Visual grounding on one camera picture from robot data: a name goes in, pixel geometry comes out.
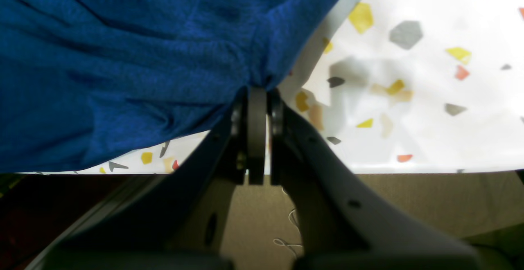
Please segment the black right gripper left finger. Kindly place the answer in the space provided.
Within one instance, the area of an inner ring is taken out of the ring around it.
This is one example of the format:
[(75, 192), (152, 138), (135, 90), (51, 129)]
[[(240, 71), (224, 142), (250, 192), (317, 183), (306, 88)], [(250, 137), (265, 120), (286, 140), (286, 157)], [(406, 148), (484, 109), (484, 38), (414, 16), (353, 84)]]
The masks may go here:
[(62, 239), (38, 270), (233, 270), (219, 253), (233, 193), (264, 182), (268, 94), (241, 89), (171, 175), (120, 212)]

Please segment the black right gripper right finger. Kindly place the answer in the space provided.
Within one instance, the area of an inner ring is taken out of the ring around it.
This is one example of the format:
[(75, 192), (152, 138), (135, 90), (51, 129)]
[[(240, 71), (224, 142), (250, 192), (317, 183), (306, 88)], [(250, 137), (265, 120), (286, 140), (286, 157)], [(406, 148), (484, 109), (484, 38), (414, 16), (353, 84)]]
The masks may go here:
[(360, 181), (277, 91), (268, 93), (270, 180), (296, 207), (295, 270), (479, 270), (477, 252), (408, 216)]

